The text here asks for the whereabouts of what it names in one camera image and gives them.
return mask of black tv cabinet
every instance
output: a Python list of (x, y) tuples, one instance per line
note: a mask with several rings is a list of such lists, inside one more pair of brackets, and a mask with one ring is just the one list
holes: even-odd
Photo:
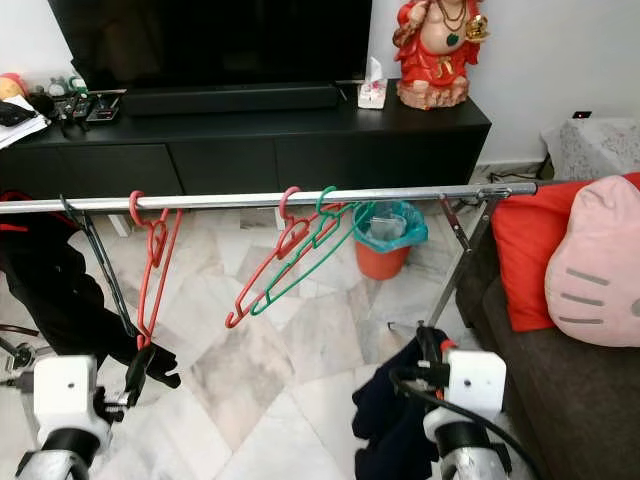
[(491, 127), (468, 100), (421, 112), (391, 85), (384, 110), (357, 108), (129, 117), (67, 140), (57, 128), (0, 151), (0, 189), (34, 198), (196, 195), (458, 185)]

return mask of red hanger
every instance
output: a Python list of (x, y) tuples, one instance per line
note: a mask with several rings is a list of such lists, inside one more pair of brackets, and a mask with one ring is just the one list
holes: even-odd
[(151, 336), (153, 335), (153, 329), (156, 326), (156, 318), (158, 316), (158, 309), (160, 307), (164, 283), (167, 278), (167, 271), (169, 270), (169, 262), (171, 261), (173, 247), (176, 243), (178, 230), (180, 230), (180, 223), (182, 222), (183, 214), (182, 210), (177, 210), (176, 212), (176, 220), (173, 224), (173, 231), (171, 232), (171, 238), (169, 240), (169, 248), (167, 250), (164, 265), (162, 266), (162, 274), (160, 276), (160, 283), (156, 292), (156, 299), (153, 304), (153, 311), (149, 318), (149, 327), (146, 327), (144, 322), (144, 307), (147, 299), (147, 288), (149, 286), (151, 271), (154, 268), (160, 267), (160, 262), (167, 244), (167, 238), (169, 236), (169, 229), (167, 227), (169, 209), (165, 208), (162, 211), (160, 218), (153, 222), (148, 220), (142, 221), (140, 214), (138, 213), (137, 205), (138, 199), (142, 196), (144, 196), (144, 193), (140, 190), (136, 190), (129, 197), (129, 213), (131, 214), (131, 218), (133, 218), (136, 225), (147, 229), (147, 264), (144, 270), (144, 276), (142, 277), (142, 285), (140, 286), (140, 297), (138, 301), (138, 330), (141, 332), (141, 334), (138, 335), (138, 350), (142, 350), (144, 347), (148, 347), (151, 344)]
[[(265, 260), (260, 264), (260, 266), (258, 266), (254, 274), (251, 276), (251, 278), (249, 279), (245, 287), (242, 289), (242, 291), (236, 298), (235, 312), (230, 312), (229, 315), (227, 315), (227, 319), (225, 320), (225, 325), (227, 328), (236, 327), (240, 323), (240, 321), (251, 312), (251, 307), (253, 307), (253, 305), (255, 305), (260, 300), (262, 300), (262, 298), (264, 298), (265, 292), (262, 291), (256, 296), (256, 298), (253, 299), (251, 303), (247, 305), (246, 308), (242, 308), (242, 303), (245, 297), (247, 296), (247, 294), (249, 293), (249, 290), (251, 290), (251, 287), (253, 287), (253, 285), (256, 283), (260, 275), (262, 275), (262, 273), (267, 269), (269, 264), (276, 258), (278, 260), (284, 259), (294, 248), (296, 248), (296, 246), (298, 246), (300, 242), (304, 240), (304, 238), (309, 234), (309, 227), (311, 225), (311, 222), (313, 222), (316, 218), (318, 218), (319, 216), (318, 212), (314, 212), (313, 215), (307, 218), (305, 217), (296, 218), (294, 215), (290, 215), (287, 213), (287, 201), (289, 200), (289, 197), (299, 191), (300, 191), (299, 187), (290, 187), (286, 192), (284, 192), (284, 195), (280, 200), (278, 210), (280, 213), (280, 217), (282, 217), (282, 219), (285, 221), (285, 229), (280, 234), (280, 237), (278, 238), (278, 242), (276, 243), (275, 248), (272, 250), (269, 256), (265, 258)], [(336, 210), (336, 209), (340, 210), (340, 208), (342, 208), (343, 206), (344, 204), (342, 203), (331, 203), (323, 207), (323, 210)], [(329, 222), (329, 225), (327, 225), (323, 229), (322, 235), (324, 235), (326, 232), (331, 230), (334, 224), (335, 224), (335, 221)], [(277, 279), (274, 282), (274, 285), (278, 283), (280, 280), (282, 280), (285, 277), (285, 275), (289, 273), (289, 271), (293, 268), (293, 266), (296, 263), (298, 263), (298, 261), (300, 261), (300, 259), (304, 257), (304, 255), (306, 255), (310, 250), (311, 249), (306, 250), (304, 254), (300, 255), (295, 260), (295, 262), (293, 262), (287, 269), (285, 269), (280, 274), (280, 276), (277, 277)]]

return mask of television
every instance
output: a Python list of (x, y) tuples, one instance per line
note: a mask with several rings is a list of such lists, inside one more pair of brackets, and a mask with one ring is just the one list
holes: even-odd
[(364, 77), (372, 0), (49, 0), (91, 90), (219, 91)]

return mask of clothes rack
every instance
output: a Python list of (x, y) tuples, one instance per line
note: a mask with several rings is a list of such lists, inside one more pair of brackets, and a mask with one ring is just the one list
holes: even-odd
[[(534, 195), (535, 183), (503, 183), (492, 185), (464, 185), (449, 187), (385, 188), (370, 190), (341, 190), (327, 194), (326, 203), (349, 203), (383, 200), (439, 200), (486, 199), (494, 195), (502, 198), (511, 195)], [(322, 192), (299, 192), (289, 198), (289, 205), (314, 205)], [(282, 193), (248, 193), (233, 195), (193, 195), (171, 197), (142, 197), (138, 200), (140, 210), (160, 210), (163, 208), (216, 209), (277, 207)], [(86, 212), (129, 211), (129, 197), (124, 198), (82, 198), (67, 199), (68, 204)], [(27, 200), (0, 203), (0, 215), (15, 213), (64, 212), (62, 201)]]
[[(454, 265), (442, 284), (438, 301), (428, 316), (427, 325), (435, 326), (447, 304), (455, 284), (467, 266), (471, 254), (478, 245), (490, 223), (491, 215), (498, 203), (514, 195), (535, 195), (538, 186), (533, 182), (502, 183), (490, 185), (461, 185), (442, 187), (386, 188), (368, 190), (341, 190), (324, 196), (326, 203), (389, 201), (389, 200), (434, 200), (438, 201), (451, 228), (462, 246)], [(313, 205), (322, 192), (298, 192), (289, 197), (289, 205)], [(141, 197), (139, 210), (169, 209), (229, 209), (251, 207), (276, 207), (282, 199), (281, 193), (252, 193), (233, 195), (197, 195), (170, 197)], [(460, 225), (450, 200), (465, 199), (479, 202), (479, 215), (467, 235)], [(85, 212), (114, 213), (129, 211), (129, 198), (83, 198), (68, 199), (75, 210)], [(0, 215), (39, 212), (64, 212), (64, 203), (57, 200), (27, 200), (20, 202), (0, 202)]]

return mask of clothes hanger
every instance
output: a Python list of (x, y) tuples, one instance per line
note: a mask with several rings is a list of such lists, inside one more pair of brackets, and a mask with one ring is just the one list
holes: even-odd
[[(165, 280), (167, 279), (167, 272), (169, 271), (169, 263), (171, 256), (173, 255), (173, 247), (176, 243), (178, 231), (180, 230), (180, 224), (182, 222), (183, 211), (181, 209), (176, 211), (176, 219), (173, 223), (173, 229), (171, 230), (171, 237), (169, 237), (169, 228), (167, 227), (167, 218), (169, 217), (169, 209), (165, 208), (155, 221), (142, 220), (138, 212), (138, 199), (143, 197), (144, 193), (140, 190), (136, 190), (131, 193), (129, 197), (129, 213), (131, 218), (139, 227), (144, 227), (147, 230), (147, 263), (144, 269), (144, 275), (142, 277), (142, 284), (140, 286), (140, 297), (138, 301), (138, 350), (143, 350), (145, 347), (151, 345), (151, 336), (156, 326), (156, 318), (158, 316), (158, 310), (160, 308), (160, 300), (162, 299), (162, 291), (164, 290)], [(147, 289), (149, 287), (149, 279), (151, 278), (151, 272), (154, 268), (160, 268), (160, 262), (167, 246), (167, 239), (169, 240), (167, 254), (165, 255), (164, 264), (162, 266), (162, 273), (160, 275), (160, 282), (158, 284), (158, 290), (156, 291), (156, 298), (153, 304), (153, 310), (149, 317), (148, 327), (145, 325), (145, 302), (147, 299)]]
[(116, 278), (116, 274), (113, 271), (113, 267), (111, 266), (111, 262), (109, 261), (109, 256), (107, 255), (107, 251), (102, 244), (102, 240), (100, 240), (100, 235), (98, 234), (98, 230), (96, 229), (93, 220), (89, 215), (87, 215), (86, 212), (81, 212), (82, 218), (79, 218), (77, 215), (78, 211), (71, 205), (69, 205), (69, 202), (67, 202), (67, 200), (62, 195), (60, 195), (60, 201), (64, 206), (67, 216), (87, 236), (89, 245), (91, 246), (94, 255), (98, 259), (98, 265), (100, 265), (102, 274), (104, 275), (104, 278), (107, 280), (109, 288), (111, 289), (111, 296), (113, 297), (113, 301), (116, 304), (120, 322), (127, 332), (127, 335), (129, 335), (130, 337), (135, 337), (138, 331), (136, 330), (133, 323), (131, 323), (129, 311), (127, 310), (127, 304), (124, 301), (122, 290), (120, 290), (118, 279)]
[[(278, 242), (276, 243), (275, 248), (271, 251), (271, 253), (265, 258), (265, 260), (258, 266), (254, 274), (251, 276), (245, 287), (242, 289), (235, 302), (235, 312), (229, 313), (225, 320), (225, 325), (227, 328), (234, 328), (240, 323), (240, 321), (246, 317), (251, 308), (257, 304), (265, 295), (265, 292), (259, 293), (248, 305), (246, 308), (242, 307), (242, 304), (245, 303), (245, 297), (256, 283), (258, 278), (264, 273), (267, 267), (273, 262), (275, 259), (282, 260), (284, 259), (297, 245), (300, 244), (302, 240), (309, 234), (309, 229), (311, 227), (311, 223), (316, 220), (319, 216), (318, 211), (314, 212), (308, 218), (296, 218), (294, 215), (287, 213), (287, 202), (289, 197), (294, 193), (300, 191), (299, 187), (290, 187), (286, 192), (282, 195), (280, 199), (280, 203), (278, 206), (278, 212), (280, 213), (280, 217), (285, 222), (285, 229), (280, 234), (278, 238)], [(336, 210), (341, 209), (344, 206), (342, 203), (332, 203), (323, 207), (323, 210)], [(277, 283), (284, 277), (288, 270), (281, 270), (281, 274), (273, 280), (273, 284)]]
[[(320, 221), (320, 224), (318, 225), (316, 230), (313, 232), (313, 234), (311, 234), (311, 236), (307, 238), (307, 240), (302, 245), (300, 245), (293, 259), (289, 260), (280, 269), (280, 271), (276, 274), (276, 276), (269, 283), (269, 285), (267, 285), (267, 288), (265, 288), (264, 294), (262, 294), (261, 297), (258, 299), (258, 301), (255, 302), (251, 307), (252, 315), (259, 315), (260, 313), (264, 312), (267, 308), (269, 308), (269, 306), (271, 306), (274, 302), (276, 302), (280, 297), (285, 295), (292, 288), (294, 288), (296, 285), (302, 282), (305, 278), (311, 275), (318, 267), (320, 267), (320, 265), (322, 265), (331, 255), (333, 255), (336, 252), (336, 250), (338, 250), (338, 248), (340, 248), (340, 246), (345, 242), (345, 240), (349, 238), (349, 236), (351, 236), (353, 231), (362, 221), (362, 218), (364, 218), (374, 206), (374, 202), (368, 202), (367, 208), (364, 209), (364, 211), (360, 215), (360, 218), (356, 219), (353, 222), (353, 226), (336, 243), (336, 245), (334, 245), (314, 266), (312, 266), (304, 274), (298, 277), (294, 282), (292, 282), (286, 288), (278, 292), (276, 295), (272, 296), (271, 290), (273, 289), (273, 287), (294, 267), (294, 265), (298, 263), (300, 259), (304, 257), (307, 253), (309, 253), (311, 250), (315, 250), (320, 246), (322, 246), (322, 244), (324, 244), (334, 233), (338, 231), (338, 229), (340, 228), (342, 217), (344, 216), (345, 213), (351, 210), (355, 210), (357, 207), (359, 207), (362, 204), (362, 202), (353, 202), (353, 203), (348, 203), (346, 205), (342, 204), (337, 209), (326, 208), (326, 207), (323, 208), (322, 204), (324, 202), (324, 197), (328, 193), (333, 192), (334, 190), (336, 190), (336, 187), (328, 187), (322, 192), (322, 194), (318, 198), (316, 202), (316, 216), (317, 217), (319, 216), (322, 218), (322, 220)], [(262, 301), (263, 298), (266, 299), (266, 303), (261, 305), (260, 302)]]

